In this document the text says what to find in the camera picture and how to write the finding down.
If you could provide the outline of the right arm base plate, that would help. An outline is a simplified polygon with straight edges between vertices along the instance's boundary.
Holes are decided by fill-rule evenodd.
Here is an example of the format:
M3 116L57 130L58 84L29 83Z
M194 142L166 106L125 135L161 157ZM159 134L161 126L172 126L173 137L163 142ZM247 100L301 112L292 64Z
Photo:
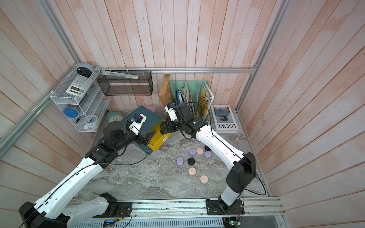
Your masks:
M205 201L208 215L244 215L242 200L237 199L231 206L227 206L221 199L207 199Z

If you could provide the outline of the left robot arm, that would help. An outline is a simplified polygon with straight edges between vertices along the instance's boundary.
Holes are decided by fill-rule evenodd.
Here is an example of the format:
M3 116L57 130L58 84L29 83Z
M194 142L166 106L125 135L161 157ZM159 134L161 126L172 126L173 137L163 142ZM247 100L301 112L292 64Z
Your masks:
M77 165L77 167L54 189L36 202L26 202L19 213L22 227L26 228L71 228L92 217L113 217L127 215L126 206L120 206L117 199L109 193L103 193L95 199L68 208L73 197L96 175L119 156L120 150L137 143L148 146L155 131L142 134L143 123L133 120L127 125L114 121L104 128L103 137Z

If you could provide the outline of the yellow drawer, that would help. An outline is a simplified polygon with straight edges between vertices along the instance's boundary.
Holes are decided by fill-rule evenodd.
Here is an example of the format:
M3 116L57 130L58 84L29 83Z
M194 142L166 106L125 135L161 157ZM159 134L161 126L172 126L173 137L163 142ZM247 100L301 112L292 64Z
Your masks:
M160 121L154 128L150 130L150 132L156 131L156 133L154 134L149 143L149 148L152 149L154 152L156 152L164 144L164 142L172 135L170 133L167 133L165 135L161 133L160 125L162 122L163 120Z

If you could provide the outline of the black earphone case top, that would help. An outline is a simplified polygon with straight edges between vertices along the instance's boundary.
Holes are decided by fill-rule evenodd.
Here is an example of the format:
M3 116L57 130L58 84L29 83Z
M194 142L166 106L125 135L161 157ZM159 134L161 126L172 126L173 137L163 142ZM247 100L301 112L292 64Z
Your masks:
M210 149L208 146L205 146L205 147L204 147L204 149L205 149L206 151L209 151L209 152L211 151L211 149Z

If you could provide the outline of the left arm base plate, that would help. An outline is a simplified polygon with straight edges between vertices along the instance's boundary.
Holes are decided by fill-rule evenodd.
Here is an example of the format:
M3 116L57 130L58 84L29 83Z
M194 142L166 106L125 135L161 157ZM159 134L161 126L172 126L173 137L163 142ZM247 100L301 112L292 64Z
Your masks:
M131 216L132 202L114 202L108 206L106 211L93 218L129 218Z

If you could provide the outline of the teal drawer cabinet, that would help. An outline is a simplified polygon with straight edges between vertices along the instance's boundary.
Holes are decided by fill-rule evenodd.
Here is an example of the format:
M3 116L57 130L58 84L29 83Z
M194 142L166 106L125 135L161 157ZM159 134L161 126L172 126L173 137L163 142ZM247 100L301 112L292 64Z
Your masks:
M140 106L131 114L127 115L121 122L124 125L126 125L128 121L136 123L135 126L132 126L132 131L135 133L139 132L139 134L146 136L150 132L157 131L154 128L162 119L161 116L153 113L146 107Z

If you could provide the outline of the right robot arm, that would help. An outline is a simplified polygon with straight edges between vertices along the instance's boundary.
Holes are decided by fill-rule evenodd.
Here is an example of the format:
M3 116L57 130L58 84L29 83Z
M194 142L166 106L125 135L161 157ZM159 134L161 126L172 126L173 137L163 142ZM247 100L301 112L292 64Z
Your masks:
M225 208L232 206L256 177L255 156L229 144L207 121L195 117L187 104L168 103L165 111L167 120L160 125L163 134L180 131L183 136L190 135L211 149L230 170L226 177L227 187L218 201Z

